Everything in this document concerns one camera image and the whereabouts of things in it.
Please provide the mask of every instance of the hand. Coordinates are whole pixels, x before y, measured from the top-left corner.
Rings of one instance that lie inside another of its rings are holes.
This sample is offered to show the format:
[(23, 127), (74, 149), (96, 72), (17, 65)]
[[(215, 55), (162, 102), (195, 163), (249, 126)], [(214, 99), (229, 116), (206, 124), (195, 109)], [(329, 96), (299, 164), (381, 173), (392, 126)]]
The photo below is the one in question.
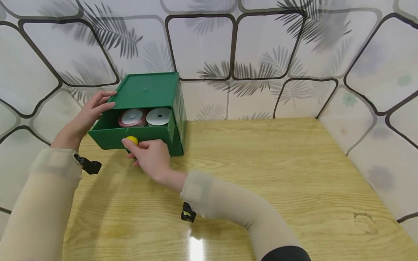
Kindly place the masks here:
[(155, 182), (178, 193), (182, 191), (187, 173), (171, 169), (167, 144), (160, 139), (143, 141), (138, 146), (128, 139), (122, 139), (122, 143), (131, 151), (127, 158), (137, 158), (134, 166), (140, 166)]
[(115, 91), (97, 92), (81, 109), (78, 115), (71, 120), (57, 134), (51, 148), (72, 149), (78, 151), (81, 140), (91, 129), (103, 112), (115, 106), (114, 102), (106, 103), (115, 95)]

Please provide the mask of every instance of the right hand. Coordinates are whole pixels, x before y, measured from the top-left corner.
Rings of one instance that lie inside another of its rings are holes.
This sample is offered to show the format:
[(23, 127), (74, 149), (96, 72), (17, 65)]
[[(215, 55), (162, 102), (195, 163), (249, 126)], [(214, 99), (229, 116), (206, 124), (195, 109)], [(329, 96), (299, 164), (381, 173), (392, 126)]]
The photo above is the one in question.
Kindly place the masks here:
[(143, 141), (138, 146), (128, 139), (122, 139), (122, 143), (131, 151), (127, 158), (137, 158), (133, 165), (140, 166), (152, 180), (162, 183), (171, 171), (167, 144), (160, 139)]

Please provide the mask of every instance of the wooden table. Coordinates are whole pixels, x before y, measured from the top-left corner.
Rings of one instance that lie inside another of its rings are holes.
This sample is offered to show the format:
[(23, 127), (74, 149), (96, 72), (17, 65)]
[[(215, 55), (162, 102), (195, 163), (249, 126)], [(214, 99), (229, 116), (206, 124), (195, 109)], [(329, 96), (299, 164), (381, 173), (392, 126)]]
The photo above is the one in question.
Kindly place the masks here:
[[(310, 118), (190, 122), (179, 170), (199, 169), (269, 201), (313, 261), (418, 260), (418, 248), (320, 122)], [(86, 137), (103, 163), (84, 175), (63, 260), (254, 260), (246, 231), (224, 220), (180, 220), (178, 195), (131, 166), (124, 150)]]

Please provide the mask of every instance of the green box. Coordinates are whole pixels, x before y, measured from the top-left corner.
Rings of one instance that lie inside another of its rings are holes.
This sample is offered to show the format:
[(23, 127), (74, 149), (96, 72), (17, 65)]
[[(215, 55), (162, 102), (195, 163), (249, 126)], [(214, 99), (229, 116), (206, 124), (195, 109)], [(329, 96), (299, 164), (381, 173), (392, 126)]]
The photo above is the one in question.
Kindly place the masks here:
[[(178, 72), (128, 74), (109, 99), (115, 107), (103, 113), (89, 135), (103, 150), (124, 149), (121, 140), (135, 136), (138, 141), (161, 139), (171, 156), (184, 154), (186, 111)], [(168, 124), (163, 126), (121, 127), (117, 119), (129, 109), (171, 109)]]

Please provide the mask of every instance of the beige arm sleeve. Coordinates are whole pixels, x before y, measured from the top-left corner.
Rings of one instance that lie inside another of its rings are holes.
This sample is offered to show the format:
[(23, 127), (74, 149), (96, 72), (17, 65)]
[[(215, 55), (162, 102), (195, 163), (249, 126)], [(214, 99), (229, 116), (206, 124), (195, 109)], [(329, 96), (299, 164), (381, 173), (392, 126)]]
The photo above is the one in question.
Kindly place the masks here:
[(180, 197), (204, 218), (229, 220), (247, 229), (258, 261), (276, 248), (300, 247), (277, 211), (240, 186), (201, 172), (190, 172)]
[(73, 150), (43, 149), (0, 241), (0, 260), (59, 261), (82, 166)]

